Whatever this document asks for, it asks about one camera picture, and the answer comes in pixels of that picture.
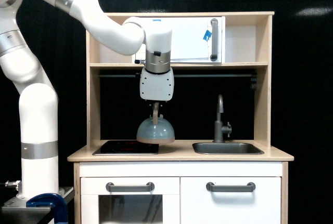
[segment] oven window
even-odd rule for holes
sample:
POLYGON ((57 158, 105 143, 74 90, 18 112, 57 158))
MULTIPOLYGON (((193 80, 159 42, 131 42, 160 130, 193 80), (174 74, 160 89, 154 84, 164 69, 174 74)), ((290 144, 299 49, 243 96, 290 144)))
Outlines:
POLYGON ((99 223, 163 223, 161 194, 100 195, 99 223))

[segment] microwave handle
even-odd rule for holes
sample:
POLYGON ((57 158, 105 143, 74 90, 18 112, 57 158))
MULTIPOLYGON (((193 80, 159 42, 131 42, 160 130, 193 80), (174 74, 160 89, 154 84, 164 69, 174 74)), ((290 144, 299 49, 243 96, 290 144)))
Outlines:
POLYGON ((218 39, 219 39, 219 22, 216 19, 210 21, 212 25, 212 55, 211 61, 217 61, 218 39))
POLYGON ((109 192, 150 192, 155 188, 154 183, 149 182, 146 185, 121 185, 115 186, 112 182, 106 184, 106 190, 109 192))

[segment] sticker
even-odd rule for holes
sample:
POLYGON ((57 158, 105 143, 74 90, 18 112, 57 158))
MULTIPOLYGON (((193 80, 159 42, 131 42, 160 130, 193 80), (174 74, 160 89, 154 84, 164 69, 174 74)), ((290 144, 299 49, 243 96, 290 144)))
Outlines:
POLYGON ((204 34, 203 39, 208 42, 208 40, 210 39, 211 36, 212 36, 212 33, 207 30, 206 33, 204 34))

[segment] black curtain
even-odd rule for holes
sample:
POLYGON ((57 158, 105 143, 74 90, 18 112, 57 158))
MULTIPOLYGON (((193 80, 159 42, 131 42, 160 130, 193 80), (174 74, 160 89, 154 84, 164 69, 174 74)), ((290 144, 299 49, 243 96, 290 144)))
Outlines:
MULTIPOLYGON (((333 0, 99 0, 104 12, 274 11, 272 145, 289 163, 289 223, 331 223, 333 0)), ((86 144, 85 30, 41 0, 17 16, 59 96, 60 185, 86 144)), ((0 73, 0 181, 20 179, 18 93, 0 73)))

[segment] kettle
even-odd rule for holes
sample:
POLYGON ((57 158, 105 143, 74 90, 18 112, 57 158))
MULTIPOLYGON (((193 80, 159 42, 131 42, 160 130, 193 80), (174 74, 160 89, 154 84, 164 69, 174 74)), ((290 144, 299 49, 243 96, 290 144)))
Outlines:
POLYGON ((136 140, 143 143, 163 144, 175 141, 175 132, 168 120, 158 117, 159 103, 154 103, 152 117, 144 120, 136 134, 136 140))

